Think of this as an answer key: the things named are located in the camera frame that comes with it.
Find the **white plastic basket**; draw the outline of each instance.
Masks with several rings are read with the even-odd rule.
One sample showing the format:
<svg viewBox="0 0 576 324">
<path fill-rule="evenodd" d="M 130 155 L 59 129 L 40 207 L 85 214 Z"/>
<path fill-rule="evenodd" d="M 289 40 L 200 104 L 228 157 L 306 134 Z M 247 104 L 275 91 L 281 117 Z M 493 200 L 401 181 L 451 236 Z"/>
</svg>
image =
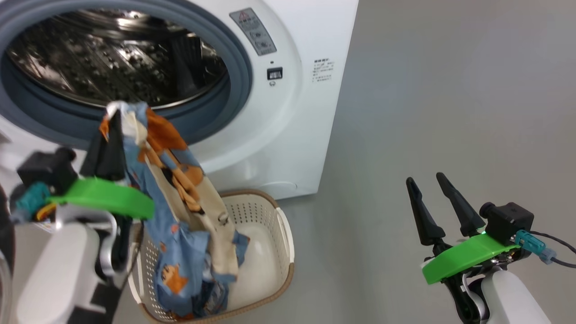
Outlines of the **white plastic basket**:
<svg viewBox="0 0 576 324">
<path fill-rule="evenodd" d="M 145 233 L 142 248 L 128 279 L 144 315 L 160 323 L 208 323 L 232 317 L 269 303 L 288 289 L 294 276 L 294 243 L 286 216 L 272 197 L 257 190 L 222 195 L 236 230 L 250 237 L 238 281 L 230 285 L 228 309 L 218 315 L 177 321 L 156 301 L 152 278 L 158 249 Z"/>
</svg>

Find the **brown basket rim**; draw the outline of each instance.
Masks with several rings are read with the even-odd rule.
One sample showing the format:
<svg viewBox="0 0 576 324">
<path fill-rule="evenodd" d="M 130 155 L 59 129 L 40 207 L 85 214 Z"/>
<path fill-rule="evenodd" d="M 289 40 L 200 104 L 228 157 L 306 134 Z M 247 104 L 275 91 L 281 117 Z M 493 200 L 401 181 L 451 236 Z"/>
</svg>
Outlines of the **brown basket rim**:
<svg viewBox="0 0 576 324">
<path fill-rule="evenodd" d="M 245 189 L 245 190 L 231 191 L 228 193 L 221 194 L 221 197 L 225 198 L 225 197 L 236 196 L 236 195 L 258 195 L 258 196 L 261 196 L 262 198 L 265 198 L 269 203 L 272 204 L 272 206 L 274 206 L 275 209 L 279 207 L 278 203 L 276 202 L 276 200 L 274 200 L 274 198 L 272 198 L 267 193 L 260 191 L 260 190 L 256 190 L 256 189 Z M 284 281 L 284 284 L 282 284 L 280 289 L 278 291 L 276 291 L 275 293 L 273 293 L 271 296 L 266 297 L 262 300 L 259 300 L 258 302 L 254 302 L 250 305 L 246 305 L 244 307 L 238 308 L 237 310 L 227 311 L 227 312 L 223 312 L 223 313 L 218 314 L 218 315 L 213 315 L 210 317 L 203 317 L 203 318 L 199 318 L 199 319 L 193 319 L 190 321 L 189 320 L 184 320 L 184 321 L 176 320 L 175 322 L 160 321 L 160 320 L 156 319 L 154 317 L 154 315 L 152 315 L 150 313 L 150 311 L 146 308 L 146 305 L 144 303 L 139 303 L 138 306 L 140 306 L 140 309 L 144 313 L 144 316 L 151 323 L 211 323 L 211 322 L 217 322 L 217 321 L 220 321 L 222 319 L 230 318 L 230 317 L 233 317 L 236 315 L 240 315 L 242 313 L 245 313 L 247 311 L 250 311 L 250 310 L 258 308 L 262 305 L 265 305 L 267 303 L 273 302 L 274 300 L 276 300 L 278 297 L 280 297 L 280 295 L 282 295 L 288 289 L 288 287 L 292 283 L 293 277 L 294 277 L 294 262 L 292 262 L 288 267 L 288 276 L 286 276 L 286 280 Z"/>
</svg>

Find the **beige fabric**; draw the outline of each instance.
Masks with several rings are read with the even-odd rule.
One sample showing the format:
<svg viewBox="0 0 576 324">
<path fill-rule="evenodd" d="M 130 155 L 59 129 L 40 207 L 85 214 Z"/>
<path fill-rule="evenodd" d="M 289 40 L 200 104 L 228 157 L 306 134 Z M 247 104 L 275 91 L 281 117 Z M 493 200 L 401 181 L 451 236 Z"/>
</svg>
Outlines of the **beige fabric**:
<svg viewBox="0 0 576 324">
<path fill-rule="evenodd" d="M 159 167 L 150 163 L 150 160 L 146 158 L 146 164 L 150 168 L 150 172 L 154 176 L 154 180 L 158 184 L 160 191 L 164 195 L 168 206 L 170 207 L 170 211 L 174 218 L 177 221 L 183 221 L 188 224 L 190 231 L 205 231 L 204 226 L 198 220 L 197 217 L 192 215 L 190 210 L 186 208 L 184 202 L 180 199 L 178 195 L 178 191 L 174 187 L 170 185 L 170 183 L 166 180 L 164 173 L 160 170 Z"/>
<path fill-rule="evenodd" d="M 134 111 L 128 111 L 128 104 L 123 101 L 112 101 L 106 107 L 107 117 L 110 119 L 115 113 L 122 116 L 122 133 L 135 139 L 137 145 L 144 144 L 148 136 L 146 127 L 136 119 Z"/>
<path fill-rule="evenodd" d="M 195 215 L 210 233 L 208 251 L 212 257 L 212 269 L 218 274 L 238 276 L 236 246 L 232 244 L 236 226 L 230 221 L 226 205 L 208 177 L 204 177 L 196 190 L 200 196 L 198 203 L 206 214 Z"/>
</svg>

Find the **washing machine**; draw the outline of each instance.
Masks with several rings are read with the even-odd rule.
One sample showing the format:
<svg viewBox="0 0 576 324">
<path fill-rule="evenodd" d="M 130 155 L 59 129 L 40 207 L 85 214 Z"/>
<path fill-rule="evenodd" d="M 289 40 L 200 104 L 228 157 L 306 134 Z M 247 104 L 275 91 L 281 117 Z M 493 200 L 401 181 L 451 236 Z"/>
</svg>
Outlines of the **washing machine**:
<svg viewBox="0 0 576 324">
<path fill-rule="evenodd" d="M 0 182 L 147 101 L 221 191 L 315 193 L 358 0 L 0 0 Z"/>
</svg>

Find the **gray floor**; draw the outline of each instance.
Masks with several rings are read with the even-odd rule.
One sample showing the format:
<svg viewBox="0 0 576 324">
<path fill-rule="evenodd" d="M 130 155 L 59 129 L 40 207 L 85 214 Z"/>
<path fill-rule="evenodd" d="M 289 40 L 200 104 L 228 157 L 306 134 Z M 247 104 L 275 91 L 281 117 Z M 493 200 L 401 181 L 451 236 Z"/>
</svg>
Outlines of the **gray floor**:
<svg viewBox="0 0 576 324">
<path fill-rule="evenodd" d="M 475 208 L 514 201 L 535 228 L 574 240 L 575 15 L 561 0 L 361 0 L 320 191 L 281 202 L 294 281 L 228 322 L 457 323 L 447 290 L 420 272 L 430 249 L 418 242 L 408 176 L 448 242 L 459 225 L 438 171 Z M 38 248 L 23 231 L 16 286 Z M 553 323 L 574 322 L 573 270 L 536 258 L 510 269 Z M 116 320 L 144 322 L 129 295 Z"/>
</svg>

